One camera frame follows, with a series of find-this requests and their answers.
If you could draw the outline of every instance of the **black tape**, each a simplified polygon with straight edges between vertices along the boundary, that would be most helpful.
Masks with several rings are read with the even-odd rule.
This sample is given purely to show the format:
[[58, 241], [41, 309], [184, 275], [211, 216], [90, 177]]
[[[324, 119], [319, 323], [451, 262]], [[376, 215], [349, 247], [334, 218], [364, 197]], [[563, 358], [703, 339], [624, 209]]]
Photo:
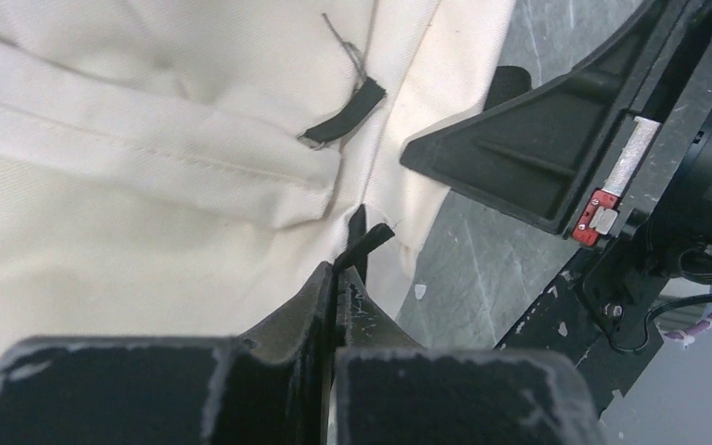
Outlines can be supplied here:
[[[348, 221], [348, 248], [354, 248], [363, 236], [367, 235], [367, 210], [361, 204]], [[367, 257], [358, 259], [353, 264], [362, 278], [362, 283], [367, 283]]]
[[334, 272], [340, 273], [350, 266], [358, 264], [367, 258], [370, 252], [389, 241], [393, 236], [394, 231], [388, 225], [384, 223], [376, 225], [357, 241], [350, 243], [348, 248], [337, 257], [334, 261]]
[[384, 96], [386, 90], [375, 79], [368, 77], [342, 111], [328, 121], [310, 128], [301, 137], [318, 144], [336, 141], [356, 128]]

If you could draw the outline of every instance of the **white scratch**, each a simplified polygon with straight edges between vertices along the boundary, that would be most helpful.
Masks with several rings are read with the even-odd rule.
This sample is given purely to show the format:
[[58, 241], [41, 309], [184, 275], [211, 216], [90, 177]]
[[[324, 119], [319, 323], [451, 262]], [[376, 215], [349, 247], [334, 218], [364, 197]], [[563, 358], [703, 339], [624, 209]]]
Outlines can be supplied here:
[[528, 288], [526, 287], [526, 275], [523, 273], [523, 265], [517, 259], [514, 251], [510, 252], [509, 255], [512, 256], [512, 262], [515, 264], [515, 270], [517, 271], [517, 275], [520, 277], [520, 286], [523, 288], [523, 292], [525, 292], [528, 297], [531, 297], [532, 299], [535, 298], [535, 295], [528, 292]]
[[582, 354], [582, 357], [580, 357], [579, 360], [578, 360], [578, 362], [575, 363], [575, 367], [576, 367], [576, 368], [577, 368], [578, 366], [580, 366], [580, 364], [582, 363], [582, 361], [584, 361], [585, 359], [588, 358], [588, 353], [591, 352], [591, 348], [588, 348], [587, 350], [585, 350], [585, 353]]
[[416, 299], [423, 299], [426, 292], [427, 286], [425, 285], [416, 285], [413, 287], [413, 294], [416, 296]]
[[533, 392], [529, 389], [523, 389], [520, 394], [530, 403], [533, 407], [533, 411], [530, 412], [527, 418], [518, 419], [518, 423], [525, 427], [534, 427], [541, 423], [550, 428], [558, 437], [564, 436], [563, 431], [561, 431], [560, 426], [551, 418], [549, 414], [544, 411], [544, 408], [536, 402], [536, 398], [533, 396]]
[[31, 377], [32, 375], [37, 375], [48, 367], [50, 367], [50, 361], [24, 364], [20, 368], [13, 369], [9, 373], [8, 380], [10, 382], [16, 382], [18, 380]]
[[422, 330], [425, 331], [425, 336], [427, 337], [427, 344], [425, 346], [432, 346], [432, 336], [429, 333], [429, 327], [427, 327], [427, 321], [425, 320], [425, 315], [422, 314], [422, 308], [416, 303], [416, 313], [419, 315], [419, 323], [422, 325]]
[[495, 335], [495, 326], [492, 322], [491, 306], [487, 302], [487, 290], [484, 288], [484, 282], [481, 279], [481, 271], [478, 267], [477, 252], [474, 250], [474, 238], [471, 236], [471, 228], [468, 226], [468, 221], [464, 221], [465, 224], [465, 235], [468, 236], [468, 246], [471, 248], [471, 257], [474, 259], [474, 269], [477, 270], [477, 281], [479, 290], [481, 291], [481, 298], [484, 301], [484, 310], [487, 312], [487, 318], [489, 319], [489, 331], [492, 333], [492, 341], [498, 343], [498, 336]]
[[539, 60], [539, 49], [536, 47], [536, 36], [533, 35], [533, 12], [530, 10], [530, 4], [525, 2], [525, 18], [528, 29], [530, 30], [530, 44], [533, 46], [533, 54], [536, 55], [536, 67], [539, 69], [539, 83], [543, 83], [541, 78], [541, 61]]
[[224, 391], [225, 378], [228, 375], [228, 370], [231, 369], [233, 361], [233, 354], [229, 352], [226, 348], [216, 348], [211, 352], [211, 358], [214, 359], [216, 364], [214, 365], [214, 372], [210, 374], [209, 382], [206, 385], [208, 392], [201, 408], [201, 442], [208, 442], [211, 435], [214, 434], [217, 416], [222, 408], [220, 396]]
[[572, 6], [572, 0], [569, 0], [569, 26], [575, 29], [575, 8]]

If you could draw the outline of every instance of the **black plastic bracket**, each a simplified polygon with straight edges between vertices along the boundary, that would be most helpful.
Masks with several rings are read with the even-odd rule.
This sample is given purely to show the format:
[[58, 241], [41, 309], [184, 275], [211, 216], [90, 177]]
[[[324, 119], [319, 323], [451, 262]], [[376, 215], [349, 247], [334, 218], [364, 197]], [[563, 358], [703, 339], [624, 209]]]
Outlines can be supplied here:
[[[635, 116], [662, 123], [685, 117], [674, 105], [711, 37], [712, 1], [646, 0], [568, 74], [412, 141], [400, 162], [496, 210], [568, 236], [628, 141], [631, 131], [620, 131], [622, 124]], [[702, 121], [699, 115], [687, 119], [686, 129], [675, 133], [691, 142]], [[666, 184], [674, 171], [655, 180]], [[645, 198], [658, 201], [663, 192], [655, 187], [656, 195]], [[614, 227], [631, 223], [631, 213]]]

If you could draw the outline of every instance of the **gray floor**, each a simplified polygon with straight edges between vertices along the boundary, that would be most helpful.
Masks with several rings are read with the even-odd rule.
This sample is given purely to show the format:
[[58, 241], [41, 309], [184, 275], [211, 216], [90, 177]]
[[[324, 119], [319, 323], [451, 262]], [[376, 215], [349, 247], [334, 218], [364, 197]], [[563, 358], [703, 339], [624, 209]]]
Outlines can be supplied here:
[[[640, 0], [517, 0], [501, 65], [538, 86], [610, 36]], [[428, 347], [490, 348], [577, 246], [450, 193], [416, 267], [398, 323]]]

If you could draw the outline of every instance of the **black cable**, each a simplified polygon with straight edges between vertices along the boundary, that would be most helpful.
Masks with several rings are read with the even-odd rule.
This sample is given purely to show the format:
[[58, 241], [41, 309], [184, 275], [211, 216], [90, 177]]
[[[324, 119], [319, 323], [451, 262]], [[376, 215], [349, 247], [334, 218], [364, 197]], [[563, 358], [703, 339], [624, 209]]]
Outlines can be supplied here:
[[699, 285], [712, 285], [712, 260], [697, 257], [696, 254], [701, 251], [702, 247], [700, 246], [682, 249], [671, 265], [673, 275], [682, 276]]
[[668, 301], [667, 303], [660, 304], [645, 314], [645, 320], [642, 323], [643, 328], [645, 330], [645, 339], [642, 341], [642, 344], [640, 346], [637, 346], [635, 348], [622, 348], [618, 346], [612, 338], [608, 338], [608, 341], [610, 342], [610, 348], [622, 354], [640, 355], [645, 351], [645, 347], [648, 346], [648, 340], [650, 338], [650, 334], [648, 333], [648, 325], [653, 320], [655, 320], [656, 317], [674, 309], [685, 308], [688, 306], [696, 306], [698, 304], [706, 303], [712, 303], [712, 294], [698, 295], [685, 299], [674, 299], [672, 301]]

